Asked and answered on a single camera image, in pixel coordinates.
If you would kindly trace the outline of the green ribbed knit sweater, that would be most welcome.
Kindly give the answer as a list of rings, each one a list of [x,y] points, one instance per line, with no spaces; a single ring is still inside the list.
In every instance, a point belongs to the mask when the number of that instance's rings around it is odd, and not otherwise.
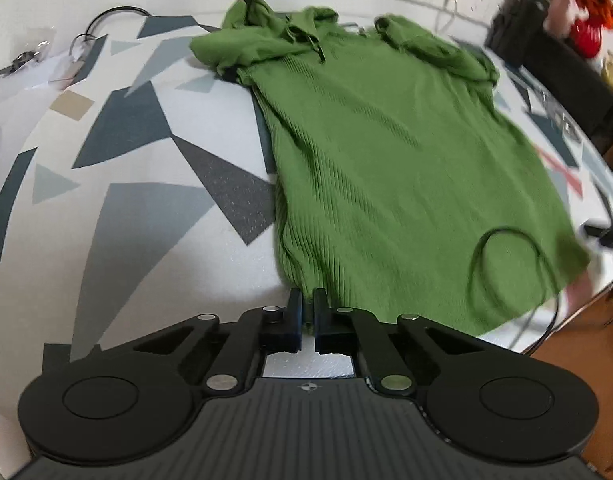
[[[494,104],[484,54],[399,15],[350,32],[334,10],[284,16],[264,0],[237,0],[190,48],[259,103],[277,261],[304,292],[479,336],[587,270],[539,154]]]

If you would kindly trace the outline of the geometric patterned bed sheet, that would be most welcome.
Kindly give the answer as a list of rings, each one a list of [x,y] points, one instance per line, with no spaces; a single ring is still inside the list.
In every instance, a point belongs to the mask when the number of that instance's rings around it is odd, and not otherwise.
[[[0,187],[3,416],[16,418],[22,391],[52,364],[203,312],[235,321],[302,290],[277,261],[276,165],[259,103],[190,48],[221,27],[113,22],[11,162]],[[531,77],[433,35],[495,65],[494,104],[539,154],[590,257],[555,297],[479,335],[520,351],[613,284],[613,251],[582,233],[613,220],[613,175],[583,134],[557,125]]]

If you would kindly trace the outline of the black bedside cabinet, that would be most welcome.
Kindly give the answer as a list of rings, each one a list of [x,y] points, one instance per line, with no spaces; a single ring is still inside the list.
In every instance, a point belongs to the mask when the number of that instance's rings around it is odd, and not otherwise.
[[[613,88],[568,44],[543,30],[529,41],[523,67],[551,92],[613,168]]]

